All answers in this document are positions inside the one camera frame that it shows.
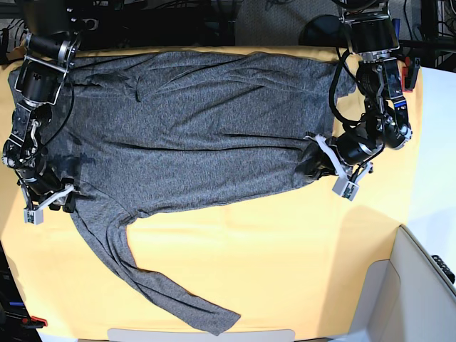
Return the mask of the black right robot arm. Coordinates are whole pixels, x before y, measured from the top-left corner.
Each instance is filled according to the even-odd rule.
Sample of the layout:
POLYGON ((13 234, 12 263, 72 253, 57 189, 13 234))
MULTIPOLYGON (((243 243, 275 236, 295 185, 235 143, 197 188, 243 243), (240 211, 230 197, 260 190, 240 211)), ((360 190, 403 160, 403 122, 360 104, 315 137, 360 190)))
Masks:
POLYGON ((41 131, 51 122, 55 105, 74 66, 81 31, 73 1, 17 1, 28 28, 26 53, 14 88, 21 94, 12 113, 11 133, 4 143, 2 162, 12 169, 21 187, 27 223, 43 222, 43 210, 75 209, 76 187, 59 178, 49 165, 41 131))

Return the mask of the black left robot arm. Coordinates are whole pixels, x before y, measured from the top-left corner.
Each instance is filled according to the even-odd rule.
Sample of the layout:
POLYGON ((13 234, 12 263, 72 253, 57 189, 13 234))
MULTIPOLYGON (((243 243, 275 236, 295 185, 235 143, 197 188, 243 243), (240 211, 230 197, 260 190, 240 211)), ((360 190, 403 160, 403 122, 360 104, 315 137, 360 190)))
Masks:
POLYGON ((333 45, 338 53, 328 103, 344 132, 324 142, 336 161, 354 181, 361 170, 386 148, 401 149, 412 137, 408 107, 403 95, 398 60, 400 44, 387 1, 337 1, 338 15, 322 15, 301 30, 299 43, 333 45), (342 73, 355 82, 364 97, 365 112, 359 119, 344 117, 336 107, 336 88, 342 73))

